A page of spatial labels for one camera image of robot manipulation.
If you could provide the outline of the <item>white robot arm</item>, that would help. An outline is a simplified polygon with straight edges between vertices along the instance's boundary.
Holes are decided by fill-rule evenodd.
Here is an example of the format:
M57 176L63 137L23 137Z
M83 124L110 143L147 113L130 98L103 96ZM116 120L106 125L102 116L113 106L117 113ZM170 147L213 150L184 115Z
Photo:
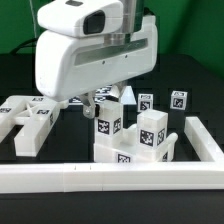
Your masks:
M156 64L156 17L144 0L54 0L37 20L45 29L36 45L37 89L55 101L79 97L88 118L97 116L97 89L110 85L118 101L128 79Z

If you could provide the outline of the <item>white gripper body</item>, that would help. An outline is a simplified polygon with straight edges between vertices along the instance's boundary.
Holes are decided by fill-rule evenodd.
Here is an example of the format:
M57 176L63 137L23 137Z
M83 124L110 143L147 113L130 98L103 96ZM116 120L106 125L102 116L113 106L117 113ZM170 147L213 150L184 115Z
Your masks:
M156 17L144 0L54 0L37 13L35 82L63 101L150 72L156 64Z

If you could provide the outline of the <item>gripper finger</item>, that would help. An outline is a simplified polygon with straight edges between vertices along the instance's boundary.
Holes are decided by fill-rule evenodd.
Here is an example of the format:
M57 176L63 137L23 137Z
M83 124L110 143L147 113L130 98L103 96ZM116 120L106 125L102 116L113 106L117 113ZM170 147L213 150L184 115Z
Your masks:
M121 96L123 95L126 86L126 81L121 81L113 84L109 93L110 98L115 102L120 102Z
M88 119L93 119L96 115L95 91L82 94L79 98L83 104L83 115Z

